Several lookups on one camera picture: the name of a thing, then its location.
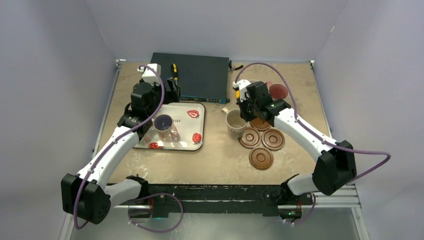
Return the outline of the wooden coaster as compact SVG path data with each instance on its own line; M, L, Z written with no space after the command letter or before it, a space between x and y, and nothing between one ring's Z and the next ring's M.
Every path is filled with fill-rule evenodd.
M265 147L255 147L251 149L248 159L250 164L257 170L267 170L274 162L272 152Z
M278 151L284 147L286 140L281 131L270 128L262 133L261 142L267 149Z
M250 126L260 132L266 131L271 128L271 125L265 120L260 119L259 117L253 119L249 122Z
M261 134L253 127L247 127L242 136L238 139L240 145L247 149L253 149L260 145Z

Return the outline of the pink mug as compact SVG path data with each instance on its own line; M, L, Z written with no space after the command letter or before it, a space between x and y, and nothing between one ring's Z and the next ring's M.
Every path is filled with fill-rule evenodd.
M268 81L266 83L266 86L268 88L269 94L274 100L285 99L289 94L288 89L282 84L272 83L271 81Z

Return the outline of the cream mug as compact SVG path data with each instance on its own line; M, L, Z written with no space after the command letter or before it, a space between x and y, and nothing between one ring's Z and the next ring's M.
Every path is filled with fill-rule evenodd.
M239 108L228 109L227 107L223 107L221 111L225 113L225 123L229 136L232 139L241 138L248 125L241 117L241 110Z

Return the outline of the wooden coaster front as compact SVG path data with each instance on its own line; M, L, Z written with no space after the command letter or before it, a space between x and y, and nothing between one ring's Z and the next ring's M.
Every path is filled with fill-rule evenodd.
M267 170L274 162L272 152L265 147L255 147L251 149L248 159L250 164L257 170Z

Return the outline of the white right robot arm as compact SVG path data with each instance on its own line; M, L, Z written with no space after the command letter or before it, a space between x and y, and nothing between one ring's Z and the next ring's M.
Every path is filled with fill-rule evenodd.
M288 204L305 193L330 196L357 176L353 146L326 136L301 117L283 99L273 99L262 81L233 82L240 116L247 122L259 118L295 140L315 161L312 173L298 174L283 183L280 196Z

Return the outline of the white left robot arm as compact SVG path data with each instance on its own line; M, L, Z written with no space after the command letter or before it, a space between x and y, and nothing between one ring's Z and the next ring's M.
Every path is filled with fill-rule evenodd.
M88 223L99 224L112 207L127 201L148 201L148 181L134 175L109 185L109 179L128 152L153 126L153 117L166 103L167 91L161 77L143 77L131 93L114 132L95 157L76 174L66 174L60 183L63 210L73 216L77 230Z

